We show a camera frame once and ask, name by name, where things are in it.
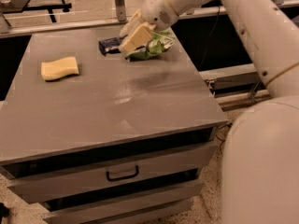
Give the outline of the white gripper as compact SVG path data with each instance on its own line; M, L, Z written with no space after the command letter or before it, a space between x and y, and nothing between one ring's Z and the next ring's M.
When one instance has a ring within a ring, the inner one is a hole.
M151 41L154 29L164 30L176 23L179 16L187 10L200 7L210 1L145 0L142 10L138 9L121 29L120 37L126 37L121 42L119 50L121 52L134 51Z

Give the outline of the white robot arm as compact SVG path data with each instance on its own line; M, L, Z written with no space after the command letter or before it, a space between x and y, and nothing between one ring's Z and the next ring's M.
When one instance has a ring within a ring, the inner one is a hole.
M132 52L210 0L144 0L121 29ZM299 224L299 27L271 0L221 0L263 84L225 138L221 224Z

